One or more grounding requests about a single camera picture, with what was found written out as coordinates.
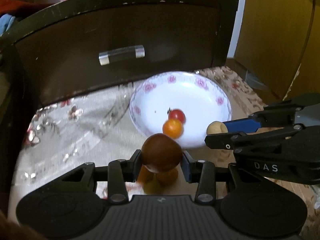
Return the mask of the tan longan fruit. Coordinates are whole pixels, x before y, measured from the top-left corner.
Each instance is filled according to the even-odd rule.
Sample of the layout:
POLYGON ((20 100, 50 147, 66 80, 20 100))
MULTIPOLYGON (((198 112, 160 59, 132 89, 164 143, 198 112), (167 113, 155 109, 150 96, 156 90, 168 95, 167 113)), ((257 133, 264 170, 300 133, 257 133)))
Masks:
POLYGON ((143 191, 147 195, 161 195, 164 193, 164 187, 157 180, 153 180, 143 185, 143 191))
POLYGON ((214 121, 207 127, 206 133, 207 135, 228 133, 228 128, 223 122, 214 121))

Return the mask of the large orange tangerine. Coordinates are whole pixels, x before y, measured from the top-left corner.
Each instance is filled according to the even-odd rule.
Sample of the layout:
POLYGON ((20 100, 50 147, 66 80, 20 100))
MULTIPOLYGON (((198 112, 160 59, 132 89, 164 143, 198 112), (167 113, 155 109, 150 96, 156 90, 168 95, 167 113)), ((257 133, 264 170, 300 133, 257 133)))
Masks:
POLYGON ((137 178, 137 183, 142 185, 150 183, 153 181, 154 175, 155 174, 153 172, 150 172, 144 165, 142 165, 137 178))

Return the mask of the small orange tangerine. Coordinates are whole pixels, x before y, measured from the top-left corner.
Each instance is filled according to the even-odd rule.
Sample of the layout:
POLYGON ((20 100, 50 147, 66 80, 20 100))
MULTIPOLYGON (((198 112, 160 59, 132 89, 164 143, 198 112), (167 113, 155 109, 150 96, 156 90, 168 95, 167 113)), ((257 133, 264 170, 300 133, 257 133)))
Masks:
POLYGON ((178 170, 177 168, 173 168, 172 170, 164 173, 157 173, 156 179, 162 186, 170 186, 172 185, 178 178, 178 170))

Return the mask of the large dark brown tomato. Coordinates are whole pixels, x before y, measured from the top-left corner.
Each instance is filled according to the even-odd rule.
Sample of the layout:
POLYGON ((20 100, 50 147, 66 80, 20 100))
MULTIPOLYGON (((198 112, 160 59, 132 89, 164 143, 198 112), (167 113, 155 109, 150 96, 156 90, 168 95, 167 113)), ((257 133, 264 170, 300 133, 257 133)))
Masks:
POLYGON ((181 146, 162 133, 148 137, 140 152, 143 165, 153 173, 165 173, 174 169, 180 163, 182 155, 181 146))

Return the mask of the orange tomato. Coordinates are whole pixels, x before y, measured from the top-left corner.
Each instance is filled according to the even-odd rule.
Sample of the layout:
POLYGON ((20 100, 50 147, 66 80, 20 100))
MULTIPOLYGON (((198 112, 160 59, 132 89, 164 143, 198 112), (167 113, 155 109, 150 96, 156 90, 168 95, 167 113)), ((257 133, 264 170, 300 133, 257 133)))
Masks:
POLYGON ((168 119, 162 127, 162 132, 172 139, 177 139, 183 133, 183 124, 178 119, 168 119))

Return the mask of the red cherry tomato with stem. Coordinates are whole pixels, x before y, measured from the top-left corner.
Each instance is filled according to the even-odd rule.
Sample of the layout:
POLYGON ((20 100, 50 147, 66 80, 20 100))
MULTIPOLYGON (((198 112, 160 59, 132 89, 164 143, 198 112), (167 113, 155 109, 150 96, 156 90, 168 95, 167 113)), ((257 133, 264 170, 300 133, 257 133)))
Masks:
POLYGON ((137 183, 137 182, 135 182, 135 183, 126 182, 125 187, 126 187, 127 194, 128 194, 129 198, 131 198, 135 194, 143 194, 144 193, 143 185, 140 183, 137 183))

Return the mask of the white floral ceramic bowl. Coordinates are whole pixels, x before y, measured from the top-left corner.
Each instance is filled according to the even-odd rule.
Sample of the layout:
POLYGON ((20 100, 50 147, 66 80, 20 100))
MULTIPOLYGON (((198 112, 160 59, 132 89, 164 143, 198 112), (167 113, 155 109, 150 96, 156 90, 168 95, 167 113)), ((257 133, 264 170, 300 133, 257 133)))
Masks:
POLYGON ((186 117, 177 138, 182 148, 205 145, 207 127, 230 121, 232 108, 225 92, 212 80, 194 73, 166 72, 143 81, 131 96, 133 125, 144 136, 162 132, 168 111, 179 109, 186 117))

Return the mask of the dark wooden nightstand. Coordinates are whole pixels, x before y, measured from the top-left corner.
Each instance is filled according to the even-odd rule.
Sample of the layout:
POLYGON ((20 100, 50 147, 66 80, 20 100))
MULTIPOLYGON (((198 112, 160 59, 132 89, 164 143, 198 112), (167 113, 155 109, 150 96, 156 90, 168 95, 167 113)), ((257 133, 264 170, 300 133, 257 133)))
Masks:
POLYGON ((1 37, 1 74, 48 105, 172 70, 225 63, 238 0, 67 0, 1 37), (101 66, 99 54, 143 45, 145 57, 101 66))

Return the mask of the blue cloth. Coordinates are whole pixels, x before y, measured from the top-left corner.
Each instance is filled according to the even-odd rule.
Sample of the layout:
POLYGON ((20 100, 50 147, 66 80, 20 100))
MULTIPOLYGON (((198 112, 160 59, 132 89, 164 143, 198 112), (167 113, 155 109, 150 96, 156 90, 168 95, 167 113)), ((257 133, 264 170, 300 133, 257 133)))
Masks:
POLYGON ((0 17, 0 36, 11 28, 15 20, 16 17, 9 14, 4 14, 0 17))

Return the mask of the red cloth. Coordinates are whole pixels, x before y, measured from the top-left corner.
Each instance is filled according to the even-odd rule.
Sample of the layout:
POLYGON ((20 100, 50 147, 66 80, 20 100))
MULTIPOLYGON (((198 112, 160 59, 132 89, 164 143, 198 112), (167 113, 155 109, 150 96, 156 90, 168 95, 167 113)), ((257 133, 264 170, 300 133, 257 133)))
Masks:
POLYGON ((0 0, 1 15, 12 14, 17 12, 18 9, 31 8, 31 9, 44 9, 51 6, 52 3, 32 3, 20 0, 0 0))

